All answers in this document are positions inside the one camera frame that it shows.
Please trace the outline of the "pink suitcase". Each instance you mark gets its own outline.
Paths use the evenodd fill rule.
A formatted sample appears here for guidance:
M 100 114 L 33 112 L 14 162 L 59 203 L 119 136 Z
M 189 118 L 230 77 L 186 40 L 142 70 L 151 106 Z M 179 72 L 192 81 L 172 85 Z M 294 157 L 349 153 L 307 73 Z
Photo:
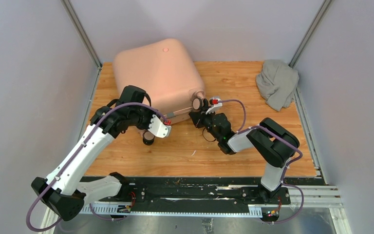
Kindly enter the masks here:
M 118 94 L 128 85 L 146 91 L 151 104 L 172 124 L 189 119 L 202 106 L 205 84 L 186 47 L 164 39 L 118 53 L 112 63 Z

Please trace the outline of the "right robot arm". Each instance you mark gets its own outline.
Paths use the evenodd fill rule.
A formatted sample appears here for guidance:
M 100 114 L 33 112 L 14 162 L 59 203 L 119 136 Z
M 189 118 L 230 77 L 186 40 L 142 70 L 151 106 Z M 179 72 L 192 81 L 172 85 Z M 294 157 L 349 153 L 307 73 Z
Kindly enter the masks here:
M 226 155 L 255 148 L 266 161 L 257 197 L 267 204 L 277 199 L 286 163 L 300 146 L 297 137 L 269 117 L 259 125 L 235 133 L 224 113 L 192 111 L 189 116 L 196 128 L 203 128 L 214 137 L 219 149 Z

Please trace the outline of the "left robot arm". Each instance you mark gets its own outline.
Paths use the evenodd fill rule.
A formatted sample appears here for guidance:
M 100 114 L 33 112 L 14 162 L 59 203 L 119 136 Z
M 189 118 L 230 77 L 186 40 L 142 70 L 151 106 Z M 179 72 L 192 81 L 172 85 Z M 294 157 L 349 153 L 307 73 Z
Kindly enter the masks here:
M 134 203 L 135 193 L 131 191 L 129 181 L 117 172 L 90 182 L 82 182 L 81 179 L 98 155 L 119 134 L 125 133 L 130 126 L 148 130 L 151 120 L 160 116 L 150 104 L 143 104 L 145 99 L 150 100 L 145 90 L 128 85 L 118 99 L 96 110 L 80 141 L 58 167 L 45 178 L 36 177 L 33 180 L 31 187 L 37 199 L 27 212 L 27 222 L 40 201 L 63 221 L 73 219 L 83 207 L 105 197 L 111 196 L 117 201 L 129 198 Z

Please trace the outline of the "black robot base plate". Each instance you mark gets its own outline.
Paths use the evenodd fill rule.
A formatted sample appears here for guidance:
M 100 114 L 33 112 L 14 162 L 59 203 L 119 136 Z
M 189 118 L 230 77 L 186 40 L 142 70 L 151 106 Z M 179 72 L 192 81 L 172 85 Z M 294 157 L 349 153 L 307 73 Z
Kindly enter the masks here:
M 252 205 L 291 203 L 281 187 L 268 202 L 257 197 L 259 177 L 127 177 L 135 193 L 133 212 L 175 215 L 244 215 Z

